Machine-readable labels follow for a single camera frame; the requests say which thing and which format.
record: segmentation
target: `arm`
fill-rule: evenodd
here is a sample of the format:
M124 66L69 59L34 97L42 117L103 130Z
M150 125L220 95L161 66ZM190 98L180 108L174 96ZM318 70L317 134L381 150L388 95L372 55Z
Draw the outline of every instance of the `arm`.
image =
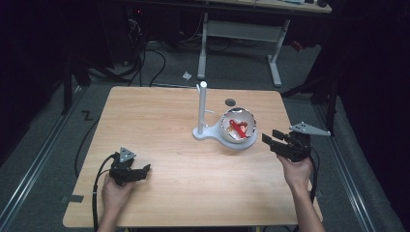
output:
M104 206L102 220L99 225L99 232L115 231L118 217L127 205L128 199L134 183L127 183L120 187L115 184L115 180L105 175L102 187L102 203Z
M300 231L325 231L308 194L308 178L312 168L310 160L291 162L281 156L277 157L283 165L284 178L292 192Z

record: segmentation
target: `wooden table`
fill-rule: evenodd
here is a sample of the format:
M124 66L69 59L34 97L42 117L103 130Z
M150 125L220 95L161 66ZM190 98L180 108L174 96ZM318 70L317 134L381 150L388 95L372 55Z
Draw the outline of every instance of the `wooden table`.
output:
M70 202L68 227L92 227L92 188L102 162L120 147L136 153L134 168L151 163L137 182L118 225L253 226L296 224L294 204L275 153L261 141L272 129L289 132L280 94L274 91L207 91L205 122L213 125L231 107L250 110L258 128L256 142L235 151L213 139L198 141L199 96L196 89L114 87L107 99L86 160L73 190L84 196ZM103 213L99 181L98 210ZM315 203L315 209L321 216Z

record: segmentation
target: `gray carpet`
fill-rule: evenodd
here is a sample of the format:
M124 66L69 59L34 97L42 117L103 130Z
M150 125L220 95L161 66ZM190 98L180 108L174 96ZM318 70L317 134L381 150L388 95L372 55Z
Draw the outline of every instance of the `gray carpet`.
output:
M278 71L282 79L282 87L273 85L266 56L266 47L271 44L259 43L253 46L232 44L225 47L223 43L210 44L206 81L209 88L226 89L253 89L273 90L284 92L302 84L308 71L320 51L320 47L307 48L300 52L292 47L284 46L278 58ZM149 48L159 47L165 58L165 67L154 81L155 86L167 87L169 85L193 87L198 80L195 78L199 48L195 43L169 47L166 44L150 43ZM142 69L142 85L147 86L151 78L161 69L163 60L153 51L146 52L145 64ZM118 66L115 70L120 73L127 68ZM182 75L191 73L192 78L185 80ZM73 192L76 177L74 161L80 144L87 131L92 127L103 111L103 106L109 90L113 86L124 85L106 79L93 78L89 88L78 91L77 104L55 140L49 157L34 185L21 205L17 205L15 214L11 214L7 231L92 231L91 228L72 229L64 227L62 219L67 208L67 197ZM139 76L135 78L132 86L139 86ZM292 124L304 121L307 124L323 128L323 116L320 114L322 105L311 105L307 94L298 94L289 99L284 99L285 107ZM54 126L61 120L60 113L63 109L63 90L60 87L54 94L50 103L33 120L30 130L21 140L14 153L1 167L0 180L2 190L0 193L1 209L7 209L9 200L12 199L19 183L24 180L24 175L35 161L36 156L46 143L48 135ZM85 120L89 111L91 121ZM77 163L81 168L94 130L86 137L79 151ZM335 137L313 136L312 146L319 154L321 166L318 177L317 196L324 218L327 231L365 231L352 206L337 167L333 143L336 143L343 160L346 163L354 184L361 194L373 228L367 231L404 231L395 212L391 209L383 190L375 179L371 168L357 144L354 132L349 126L344 115L343 106L337 102L337 115L335 120ZM281 226L269 226L266 231L286 231Z

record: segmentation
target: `bowl rim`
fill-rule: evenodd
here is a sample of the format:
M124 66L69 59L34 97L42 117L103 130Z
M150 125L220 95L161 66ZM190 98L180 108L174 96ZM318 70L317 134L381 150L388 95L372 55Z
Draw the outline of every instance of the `bowl rim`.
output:
M223 126L223 122L224 122L224 120L225 120L225 118L226 118L226 115L227 115L228 113L232 112L232 111L238 111L238 110L244 110L244 111L247 112L247 113L251 116L251 118L253 119L253 128L252 128L252 130L251 130L250 135L247 135L247 137L244 137L244 138L241 137L241 138L239 138L239 139L237 139L237 138L235 138L234 136L232 136L232 134L230 134L230 132L226 131L226 128ZM252 137L252 136L254 135L254 133L255 133L255 131L256 131L256 120L255 120L254 115L250 112L250 110L248 110L248 109L246 109L246 108L243 108L243 107L233 107L233 108L230 108L230 109L228 109L227 111L225 111L225 113L223 113L223 115L222 115L222 117L221 117L221 119L220 119L220 128L221 128L222 131L226 131L226 134L229 135L229 136L232 138L232 140L241 142L241 141L245 141L245 140L249 139L250 137Z

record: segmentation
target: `metal bracket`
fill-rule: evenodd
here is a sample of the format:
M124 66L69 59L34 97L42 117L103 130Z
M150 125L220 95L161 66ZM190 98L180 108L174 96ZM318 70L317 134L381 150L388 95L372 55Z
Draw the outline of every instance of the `metal bracket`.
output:
M120 162L125 162L128 160L133 159L134 157L136 157L136 154L130 150L128 150L127 148L121 147L120 149Z
M308 125L304 122L294 125L294 126L290 126L289 127L290 130L295 131L295 132L299 132L299 133L305 133L305 134L312 134L312 135L323 135L323 136L330 136L331 132L330 131L324 131L318 128L315 128L311 125Z

